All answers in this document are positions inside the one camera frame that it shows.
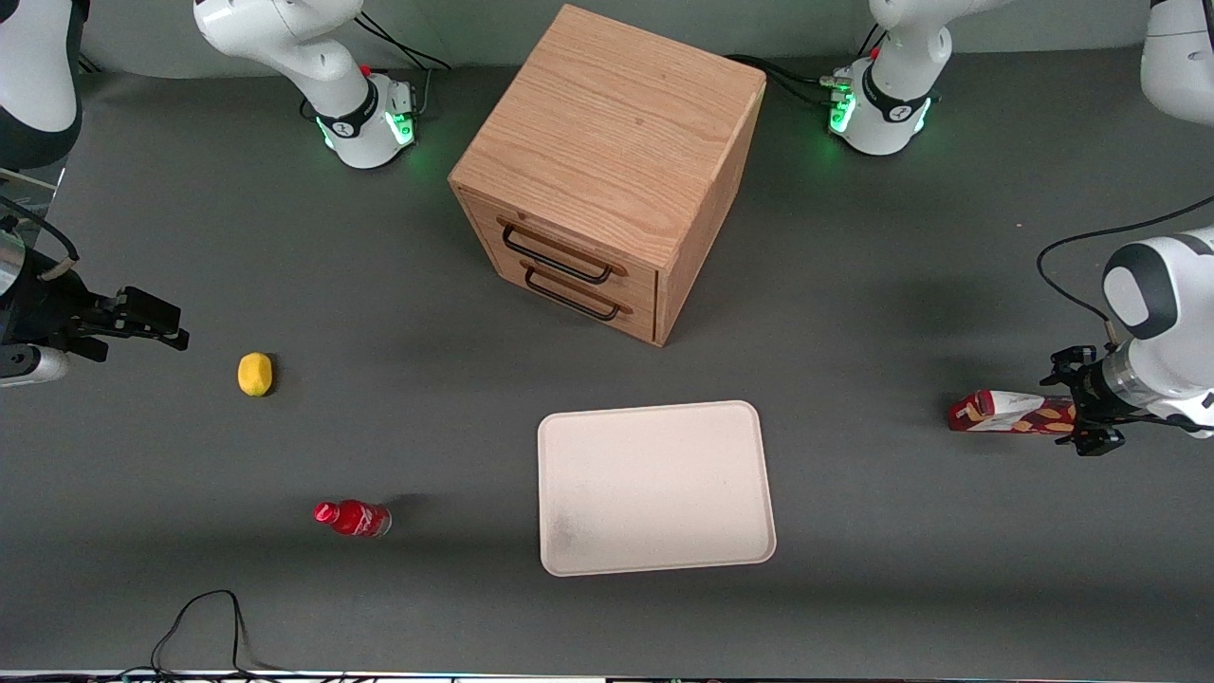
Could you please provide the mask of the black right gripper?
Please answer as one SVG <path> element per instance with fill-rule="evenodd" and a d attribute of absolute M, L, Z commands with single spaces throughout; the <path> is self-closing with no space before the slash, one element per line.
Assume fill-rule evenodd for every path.
<path fill-rule="evenodd" d="M 102 304 L 102 323 L 80 323 L 100 303 L 76 273 L 42 281 L 27 277 L 2 297 L 2 343 L 58 347 L 87 362 L 104 362 L 103 338 L 151 338 L 186 351 L 191 332 L 178 325 L 177 306 L 138 288 L 121 288 Z"/>

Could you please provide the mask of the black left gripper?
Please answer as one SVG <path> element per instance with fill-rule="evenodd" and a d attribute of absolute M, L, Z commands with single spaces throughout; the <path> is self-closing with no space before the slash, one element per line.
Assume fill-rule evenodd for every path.
<path fill-rule="evenodd" d="M 1076 403 L 1076 427 L 1059 439 L 1074 446 L 1079 457 L 1097 457 L 1127 444 L 1114 425 L 1122 419 L 1122 402 L 1104 377 L 1097 346 L 1071 346 L 1050 355 L 1051 371 L 1040 386 L 1066 386 Z"/>

